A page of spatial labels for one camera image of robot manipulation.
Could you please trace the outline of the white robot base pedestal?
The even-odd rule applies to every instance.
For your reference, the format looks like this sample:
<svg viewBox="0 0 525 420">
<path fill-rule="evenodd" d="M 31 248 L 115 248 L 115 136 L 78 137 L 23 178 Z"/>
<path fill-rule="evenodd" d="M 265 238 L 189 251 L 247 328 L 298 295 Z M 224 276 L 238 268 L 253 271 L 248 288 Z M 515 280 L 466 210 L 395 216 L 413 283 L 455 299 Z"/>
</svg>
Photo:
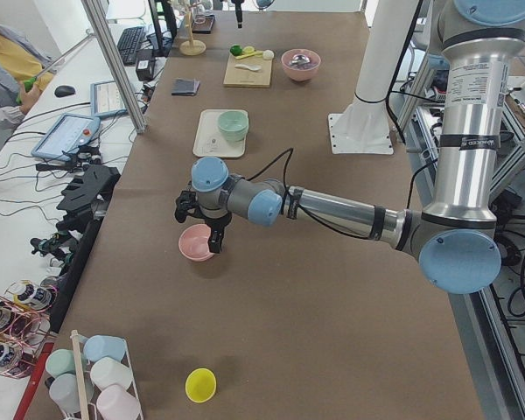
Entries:
<svg viewBox="0 0 525 420">
<path fill-rule="evenodd" d="M 330 114 L 334 154 L 391 155 L 387 104 L 407 36 L 417 20 L 417 0 L 380 1 L 374 14 L 353 101 L 341 114 Z"/>
</svg>

